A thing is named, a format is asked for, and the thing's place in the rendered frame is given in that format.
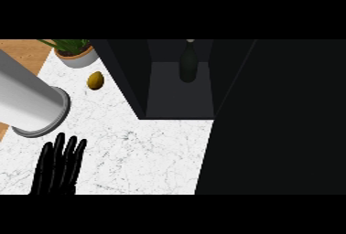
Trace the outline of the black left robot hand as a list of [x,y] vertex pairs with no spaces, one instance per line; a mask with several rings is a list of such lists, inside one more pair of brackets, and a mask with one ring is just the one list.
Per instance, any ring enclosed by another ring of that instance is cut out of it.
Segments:
[[30,195],[70,196],[76,194],[87,140],[73,136],[65,141],[59,133],[55,142],[47,142],[40,150]]

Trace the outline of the dark grey cabinet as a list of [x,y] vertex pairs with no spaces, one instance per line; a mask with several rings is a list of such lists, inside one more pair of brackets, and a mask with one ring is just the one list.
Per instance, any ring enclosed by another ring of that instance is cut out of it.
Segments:
[[212,120],[256,41],[198,39],[197,79],[181,80],[183,39],[93,39],[102,64],[141,120]]

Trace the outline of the dark green wine bottle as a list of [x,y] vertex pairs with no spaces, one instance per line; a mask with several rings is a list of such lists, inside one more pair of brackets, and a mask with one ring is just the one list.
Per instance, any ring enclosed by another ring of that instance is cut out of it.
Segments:
[[181,54],[181,80],[186,83],[197,79],[197,52],[194,47],[194,40],[186,40],[185,50]]

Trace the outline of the dark grey cabinet door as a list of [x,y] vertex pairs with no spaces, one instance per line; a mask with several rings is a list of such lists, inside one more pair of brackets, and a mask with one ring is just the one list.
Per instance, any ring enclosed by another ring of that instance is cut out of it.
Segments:
[[257,41],[213,122],[197,193],[346,194],[346,39]]

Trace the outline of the grey cylindrical container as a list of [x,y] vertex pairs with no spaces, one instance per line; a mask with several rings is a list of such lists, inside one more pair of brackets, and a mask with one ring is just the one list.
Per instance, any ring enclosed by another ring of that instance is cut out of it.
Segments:
[[65,121],[70,94],[52,87],[0,49],[0,122],[27,138],[42,137]]

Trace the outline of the yellow lemon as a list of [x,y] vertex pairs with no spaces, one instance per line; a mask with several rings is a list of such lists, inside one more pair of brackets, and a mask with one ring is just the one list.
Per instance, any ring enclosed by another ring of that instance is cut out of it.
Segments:
[[87,78],[86,85],[92,90],[98,90],[104,85],[104,75],[99,71],[93,72]]

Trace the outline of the green plant in grey pot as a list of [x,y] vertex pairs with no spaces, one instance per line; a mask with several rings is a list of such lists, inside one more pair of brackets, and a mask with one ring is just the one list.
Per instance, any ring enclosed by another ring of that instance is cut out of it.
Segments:
[[61,62],[73,69],[87,67],[99,58],[89,39],[40,39],[40,42],[53,48]]

